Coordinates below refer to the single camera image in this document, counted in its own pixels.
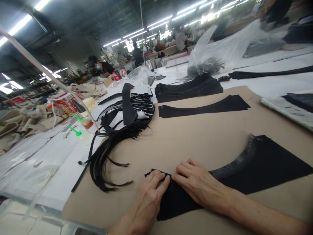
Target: clear plastic bag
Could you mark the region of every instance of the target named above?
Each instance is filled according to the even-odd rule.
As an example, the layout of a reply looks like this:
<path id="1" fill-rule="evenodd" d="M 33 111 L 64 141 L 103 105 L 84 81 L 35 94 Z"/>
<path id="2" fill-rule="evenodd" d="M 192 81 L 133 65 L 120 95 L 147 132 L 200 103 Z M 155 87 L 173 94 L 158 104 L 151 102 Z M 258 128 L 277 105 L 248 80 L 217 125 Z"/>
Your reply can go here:
<path id="1" fill-rule="evenodd" d="M 249 43 L 265 34 L 260 30 L 259 20 L 223 40 L 209 43 L 214 31 L 213 27 L 209 28 L 190 54 L 187 74 L 192 78 L 203 73 L 214 75 L 231 71 Z"/>

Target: stack of fabric pieces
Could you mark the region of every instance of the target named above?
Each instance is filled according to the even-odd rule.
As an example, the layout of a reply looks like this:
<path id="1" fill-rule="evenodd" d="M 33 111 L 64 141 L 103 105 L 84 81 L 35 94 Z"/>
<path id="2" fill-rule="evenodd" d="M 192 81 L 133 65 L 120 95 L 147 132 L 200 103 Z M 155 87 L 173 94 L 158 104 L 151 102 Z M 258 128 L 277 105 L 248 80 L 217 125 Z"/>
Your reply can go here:
<path id="1" fill-rule="evenodd" d="M 262 98 L 261 102 L 313 132 L 313 90 Z"/>
<path id="2" fill-rule="evenodd" d="M 109 105 L 100 114 L 99 118 L 101 120 L 100 129 L 104 129 L 104 133 L 96 134 L 92 140 L 91 148 L 89 152 L 89 157 L 86 162 L 79 161 L 80 165 L 87 164 L 84 171 L 82 172 L 80 178 L 76 182 L 72 192 L 75 191 L 77 186 L 82 179 L 84 172 L 90 165 L 90 175 L 95 183 L 102 191 L 109 192 L 115 190 L 116 186 L 123 186 L 131 183 L 128 181 L 124 184 L 114 184 L 110 181 L 106 174 L 106 162 L 107 159 L 114 165 L 127 167 L 129 164 L 120 164 L 114 162 L 109 154 L 112 149 L 121 141 L 125 139 L 136 139 L 139 133 L 148 127 L 151 118 L 155 111 L 155 106 L 150 100 L 150 94 L 132 94 L 131 91 L 134 88 L 132 84 L 125 83 L 122 93 L 116 95 L 106 100 L 110 101 L 114 98 L 122 96 L 121 101 Z M 96 136 L 107 136 L 108 138 L 98 147 L 94 154 L 92 154 L 93 144 Z"/>
<path id="3" fill-rule="evenodd" d="M 160 83 L 155 88 L 156 98 L 159 103 L 218 93 L 223 93 L 223 88 L 219 81 L 212 78 L 209 73 L 198 76 L 184 84 L 173 86 Z"/>

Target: hand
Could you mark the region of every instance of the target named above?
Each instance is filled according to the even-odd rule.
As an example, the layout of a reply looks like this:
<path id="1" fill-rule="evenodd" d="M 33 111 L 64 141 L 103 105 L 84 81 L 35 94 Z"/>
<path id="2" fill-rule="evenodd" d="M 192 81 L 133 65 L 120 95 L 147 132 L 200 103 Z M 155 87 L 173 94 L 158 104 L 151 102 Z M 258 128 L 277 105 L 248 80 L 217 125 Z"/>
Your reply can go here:
<path id="1" fill-rule="evenodd" d="M 167 190 L 170 177 L 153 171 L 139 185 L 135 201 L 128 213 L 109 234 L 145 234 L 157 219 L 161 198 Z"/>
<path id="2" fill-rule="evenodd" d="M 182 161 L 172 175 L 176 181 L 199 205 L 216 213 L 227 215 L 231 188 L 217 181 L 193 158 Z"/>

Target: plastic bag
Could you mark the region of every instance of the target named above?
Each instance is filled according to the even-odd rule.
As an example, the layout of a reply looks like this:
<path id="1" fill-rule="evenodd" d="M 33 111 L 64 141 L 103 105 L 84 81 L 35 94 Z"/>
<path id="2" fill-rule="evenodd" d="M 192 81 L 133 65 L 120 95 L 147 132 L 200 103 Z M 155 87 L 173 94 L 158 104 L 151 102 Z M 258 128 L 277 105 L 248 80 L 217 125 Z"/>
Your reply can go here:
<path id="1" fill-rule="evenodd" d="M 203 73 L 214 75 L 231 71 L 249 43 L 265 34 L 260 30 L 259 20 L 223 40 L 209 43 L 214 31 L 213 27 L 209 28 L 190 54 L 187 74 L 192 78 Z"/>
<path id="2" fill-rule="evenodd" d="M 279 50 L 286 45 L 287 43 L 283 39 L 280 39 L 274 35 L 266 35 L 264 38 L 252 41 L 243 57 L 248 58 L 256 55 L 262 55 Z"/>

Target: black leather strip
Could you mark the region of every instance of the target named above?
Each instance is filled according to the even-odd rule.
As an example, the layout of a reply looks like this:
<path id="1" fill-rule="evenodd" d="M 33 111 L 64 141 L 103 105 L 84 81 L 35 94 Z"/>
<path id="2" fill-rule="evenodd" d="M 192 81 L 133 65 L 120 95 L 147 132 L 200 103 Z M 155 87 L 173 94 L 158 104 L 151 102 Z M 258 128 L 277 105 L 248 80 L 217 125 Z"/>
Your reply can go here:
<path id="1" fill-rule="evenodd" d="M 246 79 L 246 78 L 289 75 L 289 74 L 297 74 L 297 73 L 305 73 L 305 72 L 313 72 L 313 66 L 308 66 L 308 67 L 295 69 L 295 70 L 280 71 L 280 72 L 254 73 L 254 72 L 235 71 L 235 72 L 229 73 L 228 75 L 231 76 L 231 78 L 233 79 Z"/>
<path id="2" fill-rule="evenodd" d="M 248 110 L 248 108 L 250 108 L 250 106 L 240 97 L 240 95 L 229 95 L 219 102 L 198 108 L 174 108 L 162 105 L 159 106 L 159 116 L 162 118 L 173 118 L 204 113 L 241 111 Z"/>

